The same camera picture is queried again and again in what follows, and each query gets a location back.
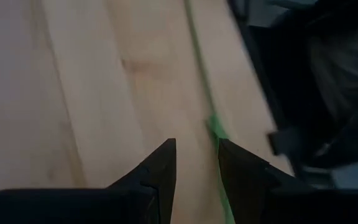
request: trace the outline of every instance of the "wooden board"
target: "wooden board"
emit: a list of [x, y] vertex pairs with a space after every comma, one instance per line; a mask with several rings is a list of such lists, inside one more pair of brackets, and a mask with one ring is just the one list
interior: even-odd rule
[[[183, 1], [109, 0], [122, 63], [149, 148], [177, 138], [173, 223], [222, 223], [210, 115]], [[266, 138], [275, 126], [224, 0], [192, 1], [219, 116], [231, 139], [290, 173]]]
[[0, 189], [82, 186], [81, 175], [42, 9], [0, 0]]
[[182, 1], [108, 1], [122, 63], [148, 149], [177, 139], [172, 223], [223, 223], [210, 111]]
[[[290, 172], [225, 1], [192, 3], [231, 140]], [[176, 138], [172, 223], [222, 223], [210, 114], [183, 1], [0, 0], [0, 189], [105, 187]]]
[[107, 187], [146, 156], [107, 10], [99, 0], [43, 4], [87, 186]]
[[292, 174], [286, 157], [272, 154], [275, 124], [225, 0], [192, 1], [213, 99], [231, 140]]

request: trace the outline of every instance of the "light wood surface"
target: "light wood surface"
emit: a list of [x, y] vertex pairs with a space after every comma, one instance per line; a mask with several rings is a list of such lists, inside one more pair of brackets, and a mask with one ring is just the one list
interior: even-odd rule
[[223, 223], [207, 102], [183, 1], [108, 1], [148, 149], [177, 139], [172, 223]]
[[[225, 0], [193, 0], [223, 126], [275, 129]], [[0, 0], [0, 189], [105, 187], [177, 139], [172, 223], [223, 223], [211, 115], [182, 0]]]
[[43, 4], [87, 186], [106, 187], [145, 157], [106, 7], [99, 0]]
[[0, 0], [0, 189], [81, 184], [40, 5]]

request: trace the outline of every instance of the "wood grain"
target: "wood grain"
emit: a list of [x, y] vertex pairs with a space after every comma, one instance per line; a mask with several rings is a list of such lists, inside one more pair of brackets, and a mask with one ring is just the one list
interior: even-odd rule
[[145, 157], [107, 10], [99, 0], [43, 4], [87, 184], [106, 187]]
[[82, 185], [42, 9], [0, 0], [0, 189]]
[[[108, 0], [122, 63], [148, 148], [177, 138], [173, 223], [222, 223], [216, 157], [183, 1]], [[273, 157], [275, 126], [224, 0], [192, 1], [218, 113], [231, 139], [290, 173]]]

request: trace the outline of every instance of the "black machine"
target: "black machine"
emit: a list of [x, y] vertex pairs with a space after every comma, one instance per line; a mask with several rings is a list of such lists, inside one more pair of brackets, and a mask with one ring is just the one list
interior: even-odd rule
[[[358, 191], [318, 190], [227, 139], [219, 166], [236, 223], [358, 223]], [[0, 223], [170, 223], [176, 142], [105, 189], [0, 191]]]
[[358, 0], [228, 0], [295, 176], [358, 189]]

